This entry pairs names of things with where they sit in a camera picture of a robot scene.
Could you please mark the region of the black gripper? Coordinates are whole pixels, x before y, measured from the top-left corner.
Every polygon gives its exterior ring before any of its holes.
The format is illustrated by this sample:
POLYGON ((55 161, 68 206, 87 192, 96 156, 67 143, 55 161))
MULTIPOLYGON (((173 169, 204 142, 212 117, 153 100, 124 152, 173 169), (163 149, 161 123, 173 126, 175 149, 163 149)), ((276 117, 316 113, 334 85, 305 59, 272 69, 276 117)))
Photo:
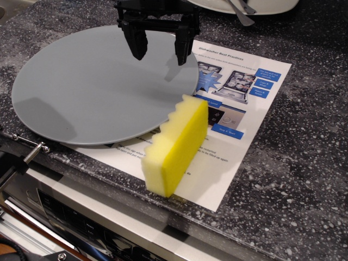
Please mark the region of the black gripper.
POLYGON ((191 54, 193 36, 200 33, 199 8, 188 1, 116 1, 118 26, 123 30, 130 51, 137 60, 147 52, 145 31, 175 33, 178 65, 191 54))

